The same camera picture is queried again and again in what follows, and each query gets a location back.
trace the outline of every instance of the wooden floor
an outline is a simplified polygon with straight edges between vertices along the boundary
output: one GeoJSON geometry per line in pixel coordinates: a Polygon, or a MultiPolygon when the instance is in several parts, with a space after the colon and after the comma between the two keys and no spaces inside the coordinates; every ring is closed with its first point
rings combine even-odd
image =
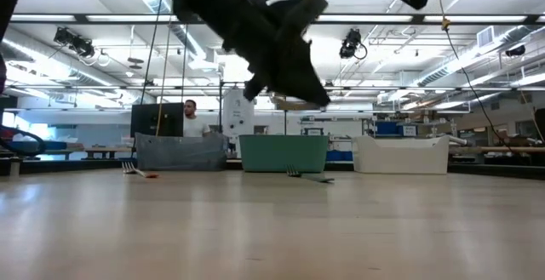
{"type": "Polygon", "coordinates": [[[2,280],[543,279],[545,183],[120,170],[0,183],[2,280]]]}

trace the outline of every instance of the spotlight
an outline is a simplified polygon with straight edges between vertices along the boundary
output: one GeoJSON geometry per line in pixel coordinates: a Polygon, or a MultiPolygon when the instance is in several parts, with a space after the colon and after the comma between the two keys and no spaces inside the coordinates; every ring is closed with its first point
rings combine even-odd
{"type": "Polygon", "coordinates": [[[367,56],[367,48],[361,43],[361,34],[359,29],[350,29],[347,37],[342,41],[341,51],[339,51],[341,59],[350,59],[355,57],[356,59],[364,59],[367,56]],[[356,57],[356,51],[358,47],[362,46],[365,49],[365,56],[362,58],[356,57]]]}
{"type": "Polygon", "coordinates": [[[53,41],[62,47],[68,46],[70,50],[75,51],[80,57],[92,58],[95,55],[93,41],[72,34],[67,28],[58,28],[53,41]]]}
{"type": "Polygon", "coordinates": [[[508,56],[508,57],[512,57],[512,56],[519,56],[519,55],[522,55],[524,53],[526,53],[526,47],[525,47],[525,45],[520,45],[517,48],[510,49],[510,50],[506,51],[505,55],[508,56]]]}

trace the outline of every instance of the white bin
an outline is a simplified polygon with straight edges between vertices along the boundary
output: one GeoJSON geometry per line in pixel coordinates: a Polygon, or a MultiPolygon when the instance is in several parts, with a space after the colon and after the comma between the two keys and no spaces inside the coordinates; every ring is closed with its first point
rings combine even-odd
{"type": "Polygon", "coordinates": [[[352,139],[354,170],[364,174],[446,174],[449,137],[429,140],[352,139]]]}

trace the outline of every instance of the ceiling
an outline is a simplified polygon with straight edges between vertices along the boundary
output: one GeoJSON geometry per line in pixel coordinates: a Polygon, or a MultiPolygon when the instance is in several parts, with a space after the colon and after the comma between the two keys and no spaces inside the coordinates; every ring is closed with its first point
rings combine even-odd
{"type": "MultiPolygon", "coordinates": [[[[543,14],[545,0],[442,0],[447,14],[543,14]]],[[[428,5],[421,10],[414,10],[399,0],[328,0],[327,13],[332,14],[440,14],[439,0],[429,0],[428,5]]],[[[16,14],[150,14],[152,11],[143,0],[19,0],[16,14]]],[[[91,39],[97,49],[104,55],[96,55],[89,60],[83,60],[91,65],[88,74],[94,72],[107,75],[116,81],[116,85],[142,85],[149,63],[148,79],[160,79],[165,76],[169,80],[165,85],[181,85],[185,74],[186,85],[215,85],[219,83],[217,71],[192,69],[184,61],[184,46],[181,40],[171,34],[167,26],[137,25],[131,46],[130,25],[73,25],[73,24],[12,24],[10,28],[24,36],[36,40],[52,51],[59,47],[53,41],[58,27],[69,28],[73,33],[91,39]],[[144,60],[141,70],[131,70],[129,57],[144,60]]],[[[457,49],[475,43],[476,33],[487,27],[481,26],[451,26],[451,41],[457,49]]],[[[206,25],[189,25],[186,29],[194,37],[196,43],[204,50],[216,50],[218,62],[230,61],[228,55],[222,54],[221,39],[206,25]]],[[[440,26],[407,26],[407,25],[313,25],[305,36],[313,40],[312,62],[319,76],[325,81],[334,81],[335,85],[357,86],[400,86],[410,85],[410,81],[422,74],[422,71],[432,66],[440,65],[452,55],[452,50],[445,33],[440,26]],[[339,48],[341,40],[351,28],[358,28],[364,37],[368,56],[358,64],[356,60],[341,60],[339,48]]],[[[528,53],[541,54],[545,46],[542,35],[526,39],[529,45],[528,53]]],[[[80,64],[81,59],[69,49],[59,50],[69,56],[73,64],[80,64]]],[[[486,75],[498,69],[499,56],[486,55],[482,60],[467,66],[472,77],[486,75]]],[[[520,58],[504,58],[505,62],[516,63],[520,58]]],[[[224,75],[226,81],[244,81],[251,75],[241,71],[224,75]]],[[[465,78],[449,77],[449,81],[441,79],[442,86],[460,86],[465,78]]],[[[151,97],[160,95],[160,91],[148,91],[151,97]]],[[[167,100],[179,100],[179,91],[166,90],[167,100]]],[[[215,100],[217,90],[186,88],[185,96],[208,98],[215,100]]],[[[378,95],[379,91],[353,92],[351,97],[360,95],[378,95]]]]}

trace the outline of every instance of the teal bin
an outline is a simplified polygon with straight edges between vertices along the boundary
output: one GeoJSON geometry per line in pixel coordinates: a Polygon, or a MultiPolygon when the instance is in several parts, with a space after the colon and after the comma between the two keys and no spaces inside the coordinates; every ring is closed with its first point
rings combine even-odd
{"type": "Polygon", "coordinates": [[[324,171],[327,136],[240,135],[239,141],[244,171],[285,173],[287,165],[300,173],[324,171]]]}

